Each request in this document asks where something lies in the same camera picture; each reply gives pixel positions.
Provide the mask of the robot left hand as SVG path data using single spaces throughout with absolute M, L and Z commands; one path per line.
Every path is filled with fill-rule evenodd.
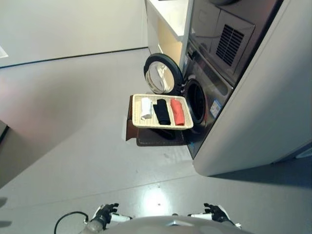
M 118 203 L 105 204 L 98 207 L 95 214 L 91 218 L 91 221 L 98 221 L 102 224 L 110 224 L 111 222 L 126 222 L 133 219 L 130 216 L 122 215 L 118 213 Z

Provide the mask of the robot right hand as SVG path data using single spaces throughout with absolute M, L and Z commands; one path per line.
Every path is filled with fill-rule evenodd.
M 197 214 L 188 214 L 188 217 L 201 218 L 205 220 L 212 220 L 216 222 L 231 222 L 226 211 L 220 205 L 213 205 L 210 203 L 204 203 L 204 212 Z

